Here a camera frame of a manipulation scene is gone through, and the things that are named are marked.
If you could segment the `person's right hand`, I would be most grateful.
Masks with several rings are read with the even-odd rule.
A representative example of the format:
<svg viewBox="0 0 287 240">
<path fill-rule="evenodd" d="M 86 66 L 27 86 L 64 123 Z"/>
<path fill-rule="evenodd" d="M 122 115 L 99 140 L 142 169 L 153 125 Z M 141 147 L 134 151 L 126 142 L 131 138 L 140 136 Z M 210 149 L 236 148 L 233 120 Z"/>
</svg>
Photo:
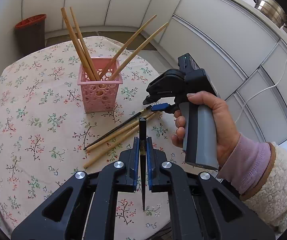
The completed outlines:
<svg viewBox="0 0 287 240">
<path fill-rule="evenodd" d="M 206 105 L 212 110 L 217 133 L 217 160 L 222 167 L 240 139 L 240 132 L 229 112 L 227 103 L 206 91 L 189 93 L 188 100 L 195 105 Z"/>
</svg>

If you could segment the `person's right forearm fleece sleeve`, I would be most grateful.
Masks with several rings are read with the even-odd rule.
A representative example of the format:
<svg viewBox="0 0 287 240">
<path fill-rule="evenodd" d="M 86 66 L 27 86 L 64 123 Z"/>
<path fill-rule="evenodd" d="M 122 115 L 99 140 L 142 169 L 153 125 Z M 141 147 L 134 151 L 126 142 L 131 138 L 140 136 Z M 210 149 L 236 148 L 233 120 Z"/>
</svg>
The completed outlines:
<svg viewBox="0 0 287 240">
<path fill-rule="evenodd" d="M 240 136 L 220 169 L 222 178 L 238 191 L 240 200 L 280 236 L 287 229 L 287 150 Z"/>
</svg>

